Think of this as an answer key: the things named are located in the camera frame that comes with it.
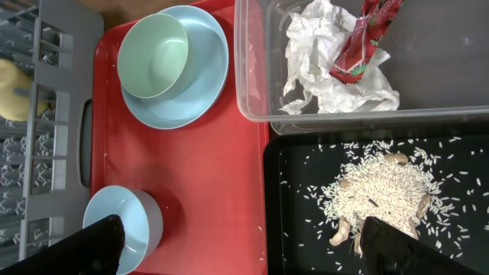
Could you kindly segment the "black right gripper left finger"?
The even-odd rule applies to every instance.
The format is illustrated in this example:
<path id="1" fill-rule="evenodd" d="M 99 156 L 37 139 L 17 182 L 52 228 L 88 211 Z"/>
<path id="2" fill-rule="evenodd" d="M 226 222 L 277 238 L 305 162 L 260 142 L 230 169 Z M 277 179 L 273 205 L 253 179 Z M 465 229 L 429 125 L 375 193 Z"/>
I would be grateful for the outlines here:
<path id="1" fill-rule="evenodd" d="M 125 231 L 108 215 L 33 256 L 1 270 L 4 275 L 110 274 L 118 271 Z"/>

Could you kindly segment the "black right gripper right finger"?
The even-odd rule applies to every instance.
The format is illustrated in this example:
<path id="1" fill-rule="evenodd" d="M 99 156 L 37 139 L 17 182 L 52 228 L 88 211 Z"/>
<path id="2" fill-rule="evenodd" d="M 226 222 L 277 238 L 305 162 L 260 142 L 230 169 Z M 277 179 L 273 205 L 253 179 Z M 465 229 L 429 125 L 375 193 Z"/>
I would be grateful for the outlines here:
<path id="1" fill-rule="evenodd" d="M 479 275 L 373 216 L 360 245 L 367 275 Z"/>

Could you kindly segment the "light blue food bowl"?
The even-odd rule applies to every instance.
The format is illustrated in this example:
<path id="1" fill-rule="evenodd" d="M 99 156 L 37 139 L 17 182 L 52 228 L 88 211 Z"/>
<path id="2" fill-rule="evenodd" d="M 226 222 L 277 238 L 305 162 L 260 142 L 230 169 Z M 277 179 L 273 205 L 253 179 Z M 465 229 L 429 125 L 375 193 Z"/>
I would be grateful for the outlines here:
<path id="1" fill-rule="evenodd" d="M 164 231 L 163 216 L 155 199 L 148 193 L 123 186 L 100 189 L 89 201 L 83 227 L 117 215 L 125 233 L 117 274 L 129 274 L 158 246 Z"/>

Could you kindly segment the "yellow plastic cup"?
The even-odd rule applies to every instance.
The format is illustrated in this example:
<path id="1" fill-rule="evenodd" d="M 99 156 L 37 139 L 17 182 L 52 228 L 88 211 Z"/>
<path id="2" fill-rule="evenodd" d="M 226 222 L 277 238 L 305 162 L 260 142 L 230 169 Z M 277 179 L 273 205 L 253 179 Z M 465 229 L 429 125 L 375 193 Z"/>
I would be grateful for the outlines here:
<path id="1" fill-rule="evenodd" d="M 30 92 L 31 78 L 11 61 L 1 59 L 1 117 L 9 121 L 27 121 L 30 111 L 29 95 L 14 93 L 16 88 Z"/>

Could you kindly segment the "red snack wrapper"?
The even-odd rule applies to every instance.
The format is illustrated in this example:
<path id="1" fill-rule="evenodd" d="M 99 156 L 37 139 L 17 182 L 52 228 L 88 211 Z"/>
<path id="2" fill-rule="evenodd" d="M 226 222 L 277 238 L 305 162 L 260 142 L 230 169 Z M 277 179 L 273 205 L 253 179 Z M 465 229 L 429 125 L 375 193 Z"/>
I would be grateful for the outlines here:
<path id="1" fill-rule="evenodd" d="M 329 73 L 342 83 L 358 83 L 403 3 L 404 0 L 364 0 L 351 36 Z"/>

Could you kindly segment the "green plastic bowl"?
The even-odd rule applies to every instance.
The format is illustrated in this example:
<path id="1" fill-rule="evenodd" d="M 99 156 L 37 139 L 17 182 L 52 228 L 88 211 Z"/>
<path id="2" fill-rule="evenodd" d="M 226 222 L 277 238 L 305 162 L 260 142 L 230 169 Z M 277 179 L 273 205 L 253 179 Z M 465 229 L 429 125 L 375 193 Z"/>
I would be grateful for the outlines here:
<path id="1" fill-rule="evenodd" d="M 166 14 L 138 21 L 125 35 L 117 61 L 121 85 L 139 99 L 171 99 L 196 78 L 196 53 L 182 23 Z"/>

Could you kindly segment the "white napkin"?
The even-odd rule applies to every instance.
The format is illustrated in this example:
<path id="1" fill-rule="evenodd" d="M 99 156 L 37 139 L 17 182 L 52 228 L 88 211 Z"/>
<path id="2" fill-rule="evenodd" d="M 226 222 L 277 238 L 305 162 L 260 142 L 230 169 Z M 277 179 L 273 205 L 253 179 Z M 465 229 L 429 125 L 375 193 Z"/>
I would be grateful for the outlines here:
<path id="1" fill-rule="evenodd" d="M 292 13 L 287 28 L 289 42 L 285 49 L 288 78 L 283 95 L 303 87 L 303 99 L 295 99 L 281 108 L 290 115 L 299 115 L 313 98 L 318 113 L 383 112 L 400 106 L 400 94 L 392 89 L 379 66 L 390 54 L 376 49 L 368 64 L 361 64 L 356 73 L 360 80 L 344 84 L 330 75 L 333 60 L 350 37 L 357 18 L 329 0 L 315 0 L 302 13 Z"/>

